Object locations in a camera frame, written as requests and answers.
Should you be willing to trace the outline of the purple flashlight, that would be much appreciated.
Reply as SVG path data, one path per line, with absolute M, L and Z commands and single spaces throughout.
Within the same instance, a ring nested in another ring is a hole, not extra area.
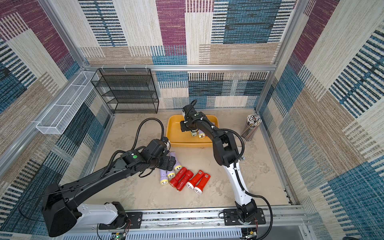
M 206 135 L 205 135 L 205 133 L 204 133 L 203 131 L 199 130 L 199 131 L 198 131 L 198 137 L 199 137 L 200 139 L 203 139 L 203 138 L 206 137 Z
M 167 171 L 167 177 L 168 179 L 172 179 L 176 176 L 176 173 L 174 171 Z
M 175 159 L 175 161 L 176 161 L 175 165 L 174 165 L 174 170 L 177 171 L 177 172 L 180 171 L 183 168 L 183 166 L 178 161 L 176 153 L 175 152 L 170 152 L 170 156 L 173 157 Z
M 160 184 L 166 185 L 169 183 L 168 175 L 166 170 L 160 169 Z

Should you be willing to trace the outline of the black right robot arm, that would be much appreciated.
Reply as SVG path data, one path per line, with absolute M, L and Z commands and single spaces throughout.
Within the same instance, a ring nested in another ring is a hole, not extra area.
M 270 213 L 270 223 L 267 230 L 252 240 L 264 240 L 273 227 L 273 211 L 268 200 L 261 195 L 248 192 L 240 170 L 240 159 L 244 156 L 246 144 L 242 137 L 234 130 L 223 129 L 214 125 L 203 112 L 197 112 L 197 100 L 182 108 L 184 120 L 181 121 L 182 132 L 202 131 L 212 141 L 216 162 L 224 167 L 235 194 L 236 213 L 241 224 L 257 223 L 258 206 L 255 199 L 263 200 Z

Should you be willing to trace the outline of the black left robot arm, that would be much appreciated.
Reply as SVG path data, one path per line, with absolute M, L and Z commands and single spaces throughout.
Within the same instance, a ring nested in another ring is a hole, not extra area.
M 104 168 L 82 179 L 62 186 L 57 183 L 47 186 L 44 194 L 36 199 L 42 202 L 43 223 L 49 237 L 58 237 L 71 230 L 85 217 L 79 206 L 108 186 L 135 174 L 144 178 L 147 169 L 171 171 L 176 160 L 168 155 L 168 145 L 168 138 L 161 135 L 147 146 L 133 145 L 129 151 L 115 151 Z

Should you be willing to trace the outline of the yellow plastic storage tray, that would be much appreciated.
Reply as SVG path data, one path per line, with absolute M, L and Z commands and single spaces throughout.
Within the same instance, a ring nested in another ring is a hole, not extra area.
M 184 120 L 182 115 L 173 115 L 168 120 L 167 138 L 172 147 L 180 148 L 211 148 L 213 146 L 210 138 L 193 137 L 191 131 L 182 132 L 180 122 Z

